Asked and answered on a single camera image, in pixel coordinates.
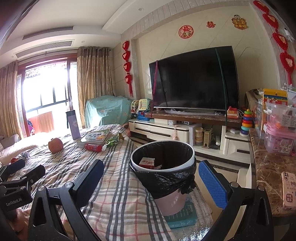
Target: teal book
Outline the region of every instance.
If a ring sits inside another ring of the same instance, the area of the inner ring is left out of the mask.
[[[197,214],[192,202],[185,202],[182,210],[174,215],[164,216],[171,229],[195,225]]]

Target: apple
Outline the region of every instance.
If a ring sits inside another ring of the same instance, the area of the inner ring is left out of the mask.
[[[52,138],[48,142],[48,148],[51,153],[55,154],[64,149],[64,144],[59,138]]]

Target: blue gripper pad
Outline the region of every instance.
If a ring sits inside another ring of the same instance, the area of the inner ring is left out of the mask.
[[[198,173],[211,194],[216,206],[225,209],[228,203],[227,191],[204,161],[199,163]]]

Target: black garbage bag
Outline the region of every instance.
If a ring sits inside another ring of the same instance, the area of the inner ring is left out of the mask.
[[[183,142],[162,141],[141,146],[132,158],[136,164],[139,164],[143,157],[155,158],[155,167],[162,165],[161,169],[170,169],[184,164],[192,155],[192,149]]]
[[[139,148],[133,154],[133,161],[139,164],[142,157],[155,158],[155,166],[162,165],[161,169],[169,169],[187,162],[192,155],[192,149],[182,142],[155,142]],[[181,193],[189,193],[195,187],[194,174],[196,159],[190,167],[174,172],[142,172],[137,171],[130,161],[130,168],[135,172],[143,186],[151,193],[154,199],[165,197],[181,189]]]

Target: trash can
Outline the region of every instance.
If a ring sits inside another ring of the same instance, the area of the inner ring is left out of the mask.
[[[196,159],[194,149],[180,141],[157,141],[135,149],[131,155],[130,168],[143,186],[151,193],[164,216],[179,212],[188,193],[196,184],[194,174]],[[143,157],[154,158],[160,170],[138,166]]]

